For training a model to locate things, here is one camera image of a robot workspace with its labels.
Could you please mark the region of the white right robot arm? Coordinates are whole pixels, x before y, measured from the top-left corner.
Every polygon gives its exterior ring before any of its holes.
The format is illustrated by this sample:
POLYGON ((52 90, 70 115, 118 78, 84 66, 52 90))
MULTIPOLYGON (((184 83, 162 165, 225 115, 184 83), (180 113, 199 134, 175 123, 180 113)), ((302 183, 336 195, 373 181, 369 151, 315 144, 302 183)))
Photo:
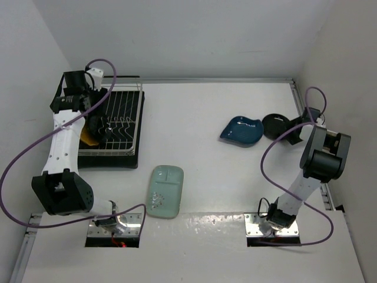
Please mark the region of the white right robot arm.
POLYGON ((291 145, 306 142, 297 178, 288 192, 282 194, 269 206, 266 220, 275 230, 291 227, 303 202, 322 183, 338 179, 345 168, 351 136, 335 133, 321 126, 308 125, 297 129, 297 125, 310 121, 309 116, 319 122, 320 110, 310 107, 293 120, 276 113, 269 114, 262 120, 264 135, 268 139, 275 141, 284 132, 293 129, 283 140, 291 145))

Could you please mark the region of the light green rectangular plate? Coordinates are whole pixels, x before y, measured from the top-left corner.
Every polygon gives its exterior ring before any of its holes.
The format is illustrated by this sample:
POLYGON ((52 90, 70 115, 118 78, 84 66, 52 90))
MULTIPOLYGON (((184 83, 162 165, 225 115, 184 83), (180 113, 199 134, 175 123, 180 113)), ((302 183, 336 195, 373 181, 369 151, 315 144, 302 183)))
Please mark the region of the light green rectangular plate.
POLYGON ((152 218, 174 219, 180 211, 184 171, 178 166, 154 168, 147 192, 147 214, 152 218))

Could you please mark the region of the yellow polka dot plate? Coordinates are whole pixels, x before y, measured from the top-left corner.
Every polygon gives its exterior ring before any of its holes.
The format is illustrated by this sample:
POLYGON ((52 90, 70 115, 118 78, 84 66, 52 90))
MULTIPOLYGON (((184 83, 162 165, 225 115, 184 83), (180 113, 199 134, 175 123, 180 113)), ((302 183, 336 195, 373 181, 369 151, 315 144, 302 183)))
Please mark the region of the yellow polka dot plate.
POLYGON ((100 143, 91 135, 87 126, 84 126, 81 130, 80 141, 87 146, 98 146, 100 143))

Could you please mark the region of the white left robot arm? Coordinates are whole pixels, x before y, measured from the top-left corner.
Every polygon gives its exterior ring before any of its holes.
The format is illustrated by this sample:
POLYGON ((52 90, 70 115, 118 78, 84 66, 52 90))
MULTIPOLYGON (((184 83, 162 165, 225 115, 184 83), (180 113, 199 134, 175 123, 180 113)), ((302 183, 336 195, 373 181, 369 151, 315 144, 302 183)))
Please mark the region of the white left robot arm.
POLYGON ((105 96, 103 76, 98 68, 63 73, 50 105, 57 133, 52 137, 42 173, 32 178, 31 185, 49 215, 101 215, 103 218, 96 219, 95 225, 118 233, 123 227, 115 215, 116 204, 96 198, 78 173, 80 137, 86 122, 81 114, 105 96))

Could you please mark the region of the black small round plate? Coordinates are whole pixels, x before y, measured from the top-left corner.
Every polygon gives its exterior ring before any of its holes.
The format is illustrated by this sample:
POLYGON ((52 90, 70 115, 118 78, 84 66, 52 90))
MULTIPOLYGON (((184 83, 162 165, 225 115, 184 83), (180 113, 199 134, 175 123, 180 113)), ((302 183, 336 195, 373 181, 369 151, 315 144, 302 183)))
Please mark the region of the black small round plate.
POLYGON ((286 130, 289 119, 277 113, 266 115, 263 120, 264 136, 270 140, 276 140, 286 130))

